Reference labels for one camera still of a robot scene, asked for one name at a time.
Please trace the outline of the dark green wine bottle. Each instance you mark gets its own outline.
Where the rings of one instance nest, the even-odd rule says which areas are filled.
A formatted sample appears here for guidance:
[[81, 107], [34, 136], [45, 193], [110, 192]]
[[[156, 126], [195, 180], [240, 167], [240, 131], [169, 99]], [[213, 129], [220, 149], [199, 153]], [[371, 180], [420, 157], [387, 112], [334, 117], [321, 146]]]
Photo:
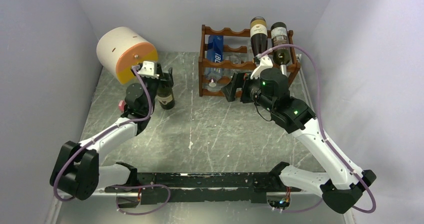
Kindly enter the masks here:
[[169, 110], [175, 106], [175, 98], [173, 93], [173, 88], [168, 81], [161, 81], [158, 85], [156, 98], [160, 104], [160, 106]]

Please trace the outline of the gold foil wine bottle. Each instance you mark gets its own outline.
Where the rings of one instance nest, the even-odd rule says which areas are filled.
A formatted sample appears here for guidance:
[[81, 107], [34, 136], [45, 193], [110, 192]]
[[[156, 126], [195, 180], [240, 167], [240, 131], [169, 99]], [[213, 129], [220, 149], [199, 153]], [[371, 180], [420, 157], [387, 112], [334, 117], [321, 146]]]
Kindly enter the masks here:
[[267, 24], [263, 17], [254, 17], [250, 22], [250, 44], [253, 54], [253, 62], [258, 65], [261, 55], [265, 52], [268, 44]]

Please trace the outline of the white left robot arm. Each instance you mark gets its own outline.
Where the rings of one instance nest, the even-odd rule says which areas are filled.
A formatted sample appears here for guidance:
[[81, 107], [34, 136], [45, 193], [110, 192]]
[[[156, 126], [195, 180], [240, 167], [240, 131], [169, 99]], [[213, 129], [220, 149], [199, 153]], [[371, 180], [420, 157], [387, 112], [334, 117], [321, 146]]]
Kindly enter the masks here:
[[60, 149], [50, 177], [54, 196], [60, 201], [85, 200], [97, 189], [122, 188], [131, 192], [139, 184], [137, 169], [118, 162], [102, 166], [104, 158], [119, 145], [141, 134], [154, 112], [158, 89], [173, 87], [173, 71], [163, 72], [160, 66], [146, 72], [138, 64], [131, 72], [138, 82], [130, 85], [124, 101], [124, 112], [107, 129], [75, 143], [66, 142]]

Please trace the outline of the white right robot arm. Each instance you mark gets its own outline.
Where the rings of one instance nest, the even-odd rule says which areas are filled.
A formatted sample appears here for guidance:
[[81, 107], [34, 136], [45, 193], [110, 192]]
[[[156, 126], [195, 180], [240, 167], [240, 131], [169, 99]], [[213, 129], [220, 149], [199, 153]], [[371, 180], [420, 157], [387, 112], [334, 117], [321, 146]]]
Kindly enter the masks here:
[[241, 89], [242, 103], [254, 103], [270, 113], [270, 120], [301, 142], [324, 168], [323, 173], [302, 170], [281, 162], [271, 171], [270, 185], [276, 191], [294, 187], [313, 193], [333, 211], [344, 214], [359, 201], [376, 180], [372, 170], [354, 165], [325, 137], [319, 119], [309, 105], [290, 95], [289, 80], [276, 68], [266, 69], [254, 78], [252, 73], [235, 73], [221, 88], [227, 101]]

